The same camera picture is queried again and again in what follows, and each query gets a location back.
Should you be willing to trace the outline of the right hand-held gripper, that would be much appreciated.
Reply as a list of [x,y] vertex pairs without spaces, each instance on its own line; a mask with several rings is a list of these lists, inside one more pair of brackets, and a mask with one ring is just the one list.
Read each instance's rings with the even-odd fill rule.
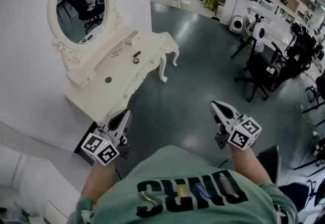
[[232,144],[245,150],[255,143],[262,127],[252,117],[239,113],[235,107],[221,101],[211,101],[209,107],[219,126],[215,141],[220,149]]

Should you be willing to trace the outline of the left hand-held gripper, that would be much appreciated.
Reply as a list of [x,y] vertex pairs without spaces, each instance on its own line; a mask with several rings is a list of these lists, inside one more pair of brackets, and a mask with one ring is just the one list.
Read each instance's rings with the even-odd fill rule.
[[102,126],[88,134],[81,149],[102,166],[108,165],[119,156],[126,159],[129,152],[127,132],[131,120],[130,110],[114,112]]

